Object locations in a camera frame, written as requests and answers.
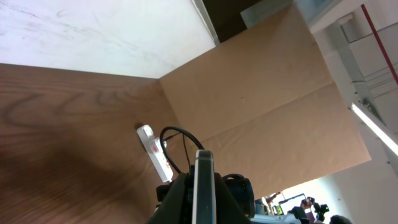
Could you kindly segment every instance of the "cardboard panel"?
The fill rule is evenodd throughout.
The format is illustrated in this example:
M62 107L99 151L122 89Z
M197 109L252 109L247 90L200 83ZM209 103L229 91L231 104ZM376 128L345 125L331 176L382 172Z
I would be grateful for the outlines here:
M202 143L256 198L371 159L334 83Z
M316 42L292 6L160 82L182 127L205 140L332 79Z

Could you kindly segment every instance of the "fluorescent light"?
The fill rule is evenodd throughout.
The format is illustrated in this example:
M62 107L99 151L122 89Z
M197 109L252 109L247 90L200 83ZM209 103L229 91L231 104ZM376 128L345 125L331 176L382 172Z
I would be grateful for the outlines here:
M395 136L363 105L352 103L351 109L398 156Z

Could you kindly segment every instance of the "power strip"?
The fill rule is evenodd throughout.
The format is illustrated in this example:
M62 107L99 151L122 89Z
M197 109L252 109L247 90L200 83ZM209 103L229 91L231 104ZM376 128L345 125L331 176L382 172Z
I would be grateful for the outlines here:
M171 182L173 170L169 162L167 162L162 146L160 146L159 138L155 138L152 128L149 125L144 125L137 129L137 134L152 160L157 173L160 175L162 182Z

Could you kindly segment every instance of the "wooden desk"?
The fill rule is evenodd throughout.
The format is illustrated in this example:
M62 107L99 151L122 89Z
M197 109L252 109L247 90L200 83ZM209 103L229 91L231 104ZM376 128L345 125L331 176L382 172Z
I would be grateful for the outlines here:
M178 125L158 80L0 64L0 114L0 223L153 214L161 181L136 128ZM187 171L181 138L168 148Z

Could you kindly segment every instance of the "black cable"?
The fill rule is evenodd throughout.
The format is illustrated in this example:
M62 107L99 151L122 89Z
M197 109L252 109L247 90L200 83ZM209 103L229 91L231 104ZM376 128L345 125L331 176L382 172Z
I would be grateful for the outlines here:
M189 156L188 156L188 152L187 152L187 147L185 145L185 135L182 134L182 143L184 144L184 150L185 150L185 155L187 156L187 161L188 161L188 170L191 169L191 162L189 161Z
M169 140L170 138L172 138L172 137L174 137L174 136L176 136L176 135L178 135L178 134L181 134L181 133L175 133L175 134L173 134L173 135L171 135L171 136L169 136L169 137L166 137L163 141L167 141L167 140Z
M170 165L175 169L175 171L177 171L177 173L181 173L181 170L177 167L177 165L175 165L174 161L170 158L170 156L166 150L166 147L164 146L164 134L168 130L174 130L174 131L178 131L178 132L182 133L183 135L185 135L186 137L191 139L191 141L198 147L198 149L205 149L205 148L201 145L200 141L194 137L194 135L192 135L191 133L189 133L188 131L186 131L182 128L167 126L160 132L159 141L160 141L160 146L163 149L164 156L169 161Z

